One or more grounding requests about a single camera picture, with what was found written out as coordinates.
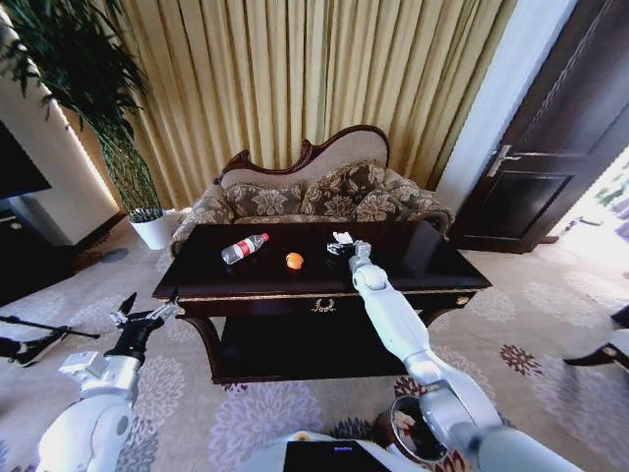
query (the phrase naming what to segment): carpet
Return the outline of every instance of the carpet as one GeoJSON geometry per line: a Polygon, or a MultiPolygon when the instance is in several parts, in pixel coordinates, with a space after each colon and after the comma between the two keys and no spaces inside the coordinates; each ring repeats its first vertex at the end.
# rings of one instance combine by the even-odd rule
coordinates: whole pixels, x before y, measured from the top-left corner
{"type": "MultiPolygon", "coordinates": [[[[577,369],[561,361],[591,352],[613,329],[609,315],[629,303],[626,261],[586,254],[588,247],[584,253],[565,239],[523,256],[464,253],[494,287],[439,318],[429,328],[431,343],[515,428],[585,470],[629,470],[627,376],[613,365],[577,369]]],[[[77,260],[74,277],[0,309],[102,334],[69,336],[29,369],[0,362],[0,472],[36,464],[39,438],[77,399],[77,387],[57,368],[71,353],[113,345],[107,314],[132,292],[139,294],[135,309],[154,308],[150,294],[169,264],[166,251],[150,251],[123,220],[77,260]]],[[[3,336],[44,333],[0,324],[3,336]]],[[[257,448],[301,429],[369,438],[373,420],[396,396],[420,393],[405,377],[213,385],[199,336],[171,320],[148,343],[140,420],[118,470],[229,472],[257,448]]],[[[429,468],[471,470],[457,451],[429,468]]]]}

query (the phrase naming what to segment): bamboo plant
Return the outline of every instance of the bamboo plant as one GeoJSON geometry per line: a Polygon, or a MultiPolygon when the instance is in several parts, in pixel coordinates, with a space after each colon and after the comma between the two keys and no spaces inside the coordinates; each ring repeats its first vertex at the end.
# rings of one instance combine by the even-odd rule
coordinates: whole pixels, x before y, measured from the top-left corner
{"type": "Polygon", "coordinates": [[[30,81],[45,84],[50,90],[42,99],[46,116],[56,100],[77,113],[81,126],[85,122],[92,127],[107,173],[131,221],[160,217],[155,187],[125,117],[139,109],[132,91],[145,93],[146,81],[114,26],[124,13],[119,0],[107,0],[102,10],[95,0],[1,3],[12,23],[2,26],[2,74],[12,74],[24,97],[30,81]],[[8,40],[9,30],[14,30],[17,38],[8,40]]]}

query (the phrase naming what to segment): dark wooden coffee table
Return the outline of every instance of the dark wooden coffee table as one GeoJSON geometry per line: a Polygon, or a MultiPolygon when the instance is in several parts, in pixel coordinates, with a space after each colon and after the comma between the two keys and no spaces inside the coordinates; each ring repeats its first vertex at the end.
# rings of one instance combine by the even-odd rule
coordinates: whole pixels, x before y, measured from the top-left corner
{"type": "Polygon", "coordinates": [[[200,225],[153,297],[175,289],[205,344],[215,384],[401,375],[380,343],[347,263],[325,250],[332,231],[372,244],[372,260],[429,325],[491,284],[426,222],[200,225]],[[228,266],[220,251],[266,232],[262,249],[228,266]],[[301,270],[285,264],[300,253],[301,270]],[[219,336],[212,317],[225,317],[219,336]]]}

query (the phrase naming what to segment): plastic water bottle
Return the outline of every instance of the plastic water bottle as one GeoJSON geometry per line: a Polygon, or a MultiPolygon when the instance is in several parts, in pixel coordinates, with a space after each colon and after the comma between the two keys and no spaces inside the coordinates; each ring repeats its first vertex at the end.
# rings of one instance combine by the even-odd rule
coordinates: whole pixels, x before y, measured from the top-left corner
{"type": "Polygon", "coordinates": [[[247,239],[243,239],[223,249],[220,255],[226,264],[231,265],[257,251],[266,241],[268,241],[268,234],[254,234],[247,239]]]}

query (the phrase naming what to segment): beige curtain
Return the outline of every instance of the beige curtain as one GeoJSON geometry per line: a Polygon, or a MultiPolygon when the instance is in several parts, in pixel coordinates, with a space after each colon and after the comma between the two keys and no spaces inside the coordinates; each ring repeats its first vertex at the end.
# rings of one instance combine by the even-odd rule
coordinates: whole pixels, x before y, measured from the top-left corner
{"type": "Polygon", "coordinates": [[[144,68],[137,146],[165,207],[238,151],[290,165],[300,142],[374,124],[389,165],[434,187],[516,0],[126,0],[144,68]]]}

